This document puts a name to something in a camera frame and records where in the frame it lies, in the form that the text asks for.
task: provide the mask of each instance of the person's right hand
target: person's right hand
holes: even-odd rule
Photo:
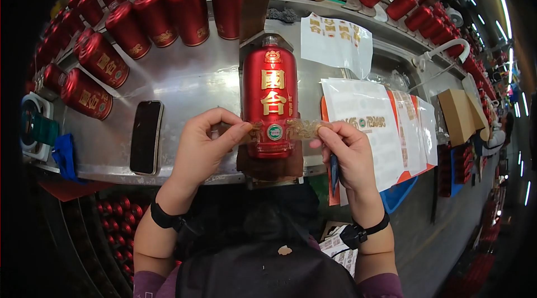
[[[369,139],[352,125],[333,122],[333,130],[319,128],[320,140],[310,142],[310,147],[323,146],[323,163],[330,168],[330,155],[334,153],[339,160],[340,181],[345,188],[355,192],[376,190],[375,172],[373,170],[373,153]]]

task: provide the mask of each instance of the person's left hand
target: person's left hand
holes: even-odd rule
[[[208,133],[211,126],[220,122],[232,125],[216,140],[211,140]],[[243,122],[237,115],[224,108],[213,108],[199,114],[186,122],[172,177],[181,180],[183,191],[192,193],[218,169],[222,158],[252,129],[252,125]]]

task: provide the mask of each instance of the person's arm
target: person's arm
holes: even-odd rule
[[[212,125],[232,125],[222,136],[211,140]],[[179,141],[173,171],[158,191],[155,202],[168,215],[188,212],[198,186],[218,169],[222,158],[251,130],[251,124],[223,108],[214,108],[189,120]],[[161,228],[145,212],[134,237],[134,271],[149,271],[168,277],[174,268],[172,259],[177,233]]]
[[[313,140],[311,147],[323,147],[323,161],[328,163],[330,155],[338,157],[341,170],[340,180],[346,188],[352,217],[364,228],[373,227],[382,221],[384,207],[376,188],[373,169],[373,153],[369,139],[350,124],[334,122],[333,130],[319,128],[320,140]],[[392,226],[367,236],[359,248],[354,279],[357,283],[374,275],[397,274],[395,268],[394,235]]]

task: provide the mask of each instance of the cardboard box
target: cardboard box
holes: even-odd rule
[[[448,89],[438,94],[438,100],[453,147],[466,143],[477,131],[482,140],[489,139],[487,118],[475,97],[464,90]]]

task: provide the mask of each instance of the purple sleeve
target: purple sleeve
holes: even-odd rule
[[[174,298],[177,280],[176,267],[168,278],[151,271],[139,271],[134,275],[133,298]]]
[[[374,275],[358,284],[364,298],[403,298],[401,281],[394,273]]]

